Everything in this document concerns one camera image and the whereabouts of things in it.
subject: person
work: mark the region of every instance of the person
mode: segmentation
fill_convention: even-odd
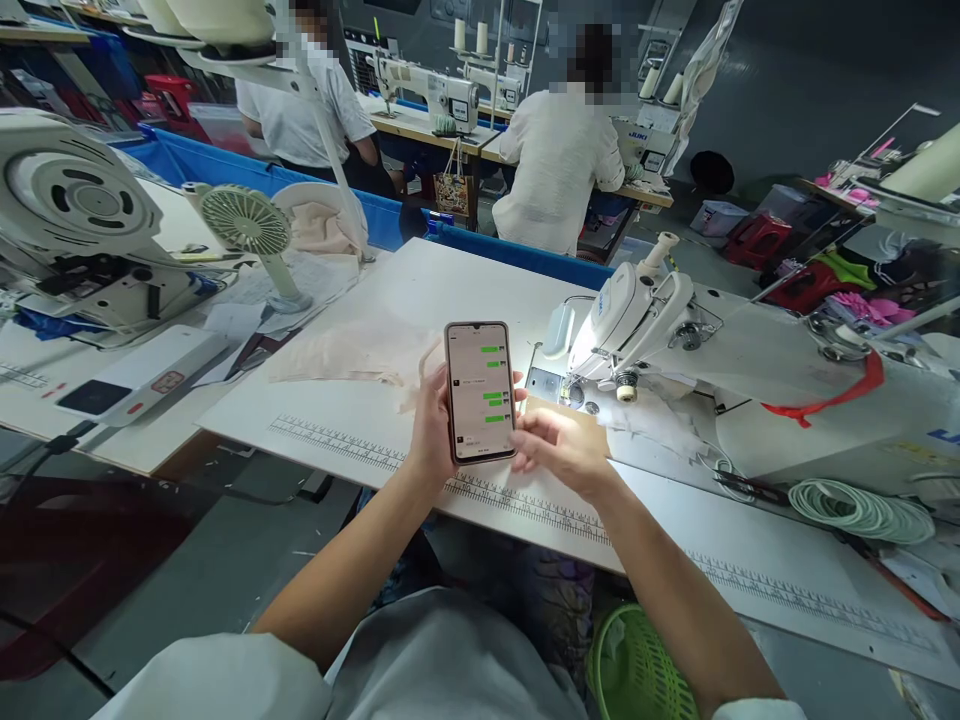
[[[514,381],[521,376],[514,373]],[[526,394],[515,391],[517,399]],[[448,423],[441,367],[422,383],[410,453],[399,470],[283,588],[251,633],[174,643],[96,720],[585,720],[563,671],[548,667],[506,618],[461,591],[426,590],[368,615],[457,470]],[[543,466],[593,504],[701,716],[802,719],[746,628],[579,426],[536,410],[517,428],[513,469]]]
[[[376,128],[343,68],[326,50],[325,3],[294,0],[293,10],[307,45],[310,72],[317,81],[321,112],[333,133],[337,158],[350,187],[395,199],[396,186],[383,167]],[[296,68],[292,57],[278,58],[277,64]],[[237,109],[246,131],[262,138],[284,167],[336,182],[309,102],[283,90],[238,80]]]
[[[909,262],[910,245],[917,238],[880,225],[868,225],[837,249],[844,260],[864,265],[878,288],[906,283],[915,269]]]
[[[577,254],[577,239],[594,185],[623,184],[617,131],[599,104],[613,72],[609,26],[586,25],[568,63],[567,83],[530,95],[500,141],[500,157],[518,163],[510,192],[493,206],[502,240],[561,255]]]

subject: green basket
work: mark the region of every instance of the green basket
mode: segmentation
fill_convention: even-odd
[[[698,720],[693,694],[639,605],[621,605],[594,634],[587,682],[603,720]]]

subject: person's right hand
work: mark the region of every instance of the person's right hand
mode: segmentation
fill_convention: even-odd
[[[590,446],[583,429],[550,410],[537,408],[522,415],[510,442],[517,449],[514,472],[542,465],[589,503],[623,484],[607,459]]]

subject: ruler marking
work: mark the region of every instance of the ruler marking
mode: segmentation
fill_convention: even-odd
[[[331,430],[292,415],[278,416],[267,429],[309,445],[330,450],[342,457],[373,465],[381,470],[396,471],[407,457],[406,453],[393,448],[376,445],[363,438]],[[608,547],[611,545],[610,538],[596,516],[576,512],[516,488],[503,487],[460,471],[456,477],[447,481],[444,491],[563,530],[585,540]],[[700,552],[687,550],[684,552],[714,584],[725,585],[781,607],[798,610],[812,617],[939,655],[939,650],[933,641],[917,629],[888,620],[867,608],[849,605],[829,595],[813,592],[784,580],[770,578],[755,570]]]

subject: red strap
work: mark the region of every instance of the red strap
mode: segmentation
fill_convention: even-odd
[[[842,405],[845,402],[856,400],[858,397],[863,397],[883,385],[883,379],[883,360],[877,354],[876,350],[871,350],[870,354],[867,355],[867,367],[863,377],[857,380],[849,390],[840,393],[831,400],[824,400],[823,402],[807,405],[802,408],[777,407],[775,405],[767,405],[766,403],[760,404],[770,412],[793,418],[800,423],[800,427],[808,428],[810,427],[810,423],[807,421],[807,415],[818,413],[831,405]]]

